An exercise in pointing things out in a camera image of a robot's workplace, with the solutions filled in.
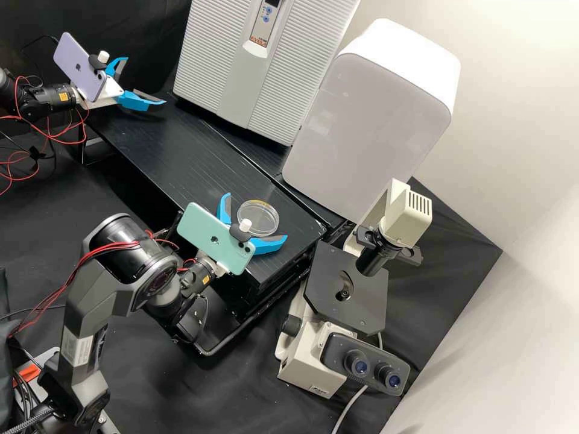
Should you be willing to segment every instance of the smartphone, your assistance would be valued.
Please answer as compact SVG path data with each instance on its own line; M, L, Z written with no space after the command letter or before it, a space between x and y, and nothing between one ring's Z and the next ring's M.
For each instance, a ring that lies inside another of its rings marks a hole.
M255 253L251 242L237 241L229 233L229 226L194 202L187 206L177 233L232 274L242 274Z
M95 71L89 63L89 54L68 32L60 37L54 52L54 63L77 87L84 99L97 100L107 81L104 71Z

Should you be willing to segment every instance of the mint green smartphone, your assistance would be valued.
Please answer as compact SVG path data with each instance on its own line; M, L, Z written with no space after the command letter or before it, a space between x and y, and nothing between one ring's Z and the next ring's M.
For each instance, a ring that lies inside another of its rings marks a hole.
M177 232L233 274L242 274L255 253L251 242L233 238L228 225L193 202L181 217Z

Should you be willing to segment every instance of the petri dish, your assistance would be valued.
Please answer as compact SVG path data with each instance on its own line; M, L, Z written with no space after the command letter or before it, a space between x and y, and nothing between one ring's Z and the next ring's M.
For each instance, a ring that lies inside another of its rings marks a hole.
M243 219L252 221L249 233L256 237L269 236L277 230L279 226L279 214L276 209L259 199L245 201L237 210L237 220Z

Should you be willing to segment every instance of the white box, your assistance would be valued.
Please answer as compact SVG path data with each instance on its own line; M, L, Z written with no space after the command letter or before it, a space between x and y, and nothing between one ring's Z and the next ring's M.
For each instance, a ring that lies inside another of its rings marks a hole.
M362 222L388 182L407 182L450 124L459 74L460 62L444 48L374 21L330 65L284 179Z
M294 142L360 0L192 0L173 91Z

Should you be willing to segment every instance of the black motor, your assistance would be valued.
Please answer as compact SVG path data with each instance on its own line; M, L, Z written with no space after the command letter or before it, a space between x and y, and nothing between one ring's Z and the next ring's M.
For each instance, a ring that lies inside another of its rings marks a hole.
M15 82L9 71L0 69L0 107L5 108L11 115L17 115L14 87ZM16 103L24 119L36 122L53 113L73 109L77 105L77 93L66 83L34 87L19 81Z

